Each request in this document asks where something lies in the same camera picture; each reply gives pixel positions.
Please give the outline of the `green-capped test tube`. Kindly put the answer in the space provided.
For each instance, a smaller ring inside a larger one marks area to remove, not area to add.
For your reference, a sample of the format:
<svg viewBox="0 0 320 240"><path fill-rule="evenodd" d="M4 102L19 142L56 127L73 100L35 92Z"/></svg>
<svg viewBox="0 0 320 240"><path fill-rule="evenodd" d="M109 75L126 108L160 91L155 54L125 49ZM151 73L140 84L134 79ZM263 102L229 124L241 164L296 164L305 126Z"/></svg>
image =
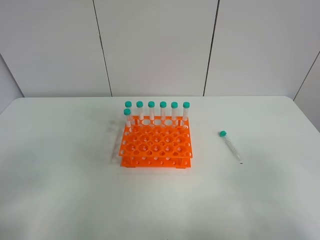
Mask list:
<svg viewBox="0 0 320 240"><path fill-rule="evenodd" d="M131 124L132 113L131 113L131 110L129 108L125 108L124 111L123 111L123 114L125 116L125 126L128 129L128 131L131 132L132 131L132 124Z"/></svg>
<svg viewBox="0 0 320 240"><path fill-rule="evenodd" d="M243 162L242 162L242 159L240 156L240 152L238 151L238 149L235 147L235 145L231 141L227 132L225 130L222 130L218 133L218 135L224 141L224 143L227 145L227 147L229 148L229 150L232 153L232 155L234 156L234 158L242 164Z"/></svg>

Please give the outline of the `row tube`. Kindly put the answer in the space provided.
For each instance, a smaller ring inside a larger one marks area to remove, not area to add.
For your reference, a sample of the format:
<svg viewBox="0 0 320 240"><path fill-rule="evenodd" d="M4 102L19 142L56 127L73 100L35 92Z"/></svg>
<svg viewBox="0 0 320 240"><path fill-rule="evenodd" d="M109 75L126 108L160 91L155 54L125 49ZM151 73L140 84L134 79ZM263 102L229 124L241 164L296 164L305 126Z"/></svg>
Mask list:
<svg viewBox="0 0 320 240"><path fill-rule="evenodd" d="M143 110L143 102L142 101L137 101L136 102L136 107L137 107L137 110L138 110L138 117L139 117L139 120L140 121L143 121L144 120L144 110Z"/></svg>
<svg viewBox="0 0 320 240"><path fill-rule="evenodd" d="M126 101L125 102L125 107L131 110L132 109L132 102L131 101Z"/></svg>
<svg viewBox="0 0 320 240"><path fill-rule="evenodd" d="M167 107L167 103L165 101L161 101L160 104L160 117L162 121L166 120L166 107Z"/></svg>
<svg viewBox="0 0 320 240"><path fill-rule="evenodd" d="M188 101L185 101L183 103L183 115L182 115L182 120L185 122L188 120L189 117L189 108L190 108L190 103Z"/></svg>
<svg viewBox="0 0 320 240"><path fill-rule="evenodd" d="M149 101L148 107L149 107L149 119L153 121L155 119L155 102Z"/></svg>
<svg viewBox="0 0 320 240"><path fill-rule="evenodd" d="M173 101L171 103L171 120L174 122L177 120L177 110L178 110L178 103Z"/></svg>

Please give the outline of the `orange test tube rack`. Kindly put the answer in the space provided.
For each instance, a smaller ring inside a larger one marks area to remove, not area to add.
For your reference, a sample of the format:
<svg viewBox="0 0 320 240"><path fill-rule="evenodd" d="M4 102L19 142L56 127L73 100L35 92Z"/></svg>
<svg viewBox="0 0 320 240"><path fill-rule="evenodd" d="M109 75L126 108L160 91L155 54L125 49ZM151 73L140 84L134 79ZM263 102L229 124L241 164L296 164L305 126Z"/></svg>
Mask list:
<svg viewBox="0 0 320 240"><path fill-rule="evenodd" d="M190 123L181 116L173 122L155 116L154 121L145 115L140 121L133 116L131 127L124 127L119 154L121 166L127 168L191 167L193 158Z"/></svg>

